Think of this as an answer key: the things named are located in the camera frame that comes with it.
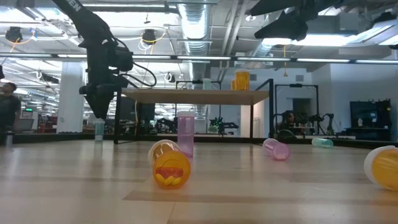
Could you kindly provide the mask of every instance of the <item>translucent pink cylinder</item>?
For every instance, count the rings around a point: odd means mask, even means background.
[[[284,161],[290,156],[289,147],[286,144],[280,143],[276,139],[266,139],[264,143],[262,143],[262,148],[265,150],[267,155],[277,161]]]
[[[178,113],[178,146],[187,157],[193,157],[193,138],[195,131],[194,112],[182,111]]]

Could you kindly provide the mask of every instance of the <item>pink cup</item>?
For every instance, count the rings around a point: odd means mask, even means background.
[[[280,143],[276,139],[266,139],[262,143],[262,148],[268,156],[272,156],[277,161],[284,161],[290,156],[290,149],[286,144]]]

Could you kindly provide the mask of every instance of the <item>man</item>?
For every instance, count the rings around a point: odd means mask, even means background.
[[[0,133],[16,131],[21,114],[21,101],[12,93],[17,89],[14,83],[6,83],[1,87],[0,95]]]

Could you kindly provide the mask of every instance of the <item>shelf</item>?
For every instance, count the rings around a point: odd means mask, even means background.
[[[268,98],[268,91],[123,89],[140,103],[186,103],[202,105],[251,105]]]

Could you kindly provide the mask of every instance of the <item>white pillar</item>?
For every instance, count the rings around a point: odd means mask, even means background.
[[[82,63],[62,63],[57,133],[83,131],[84,98],[79,94],[84,84],[83,74]]]

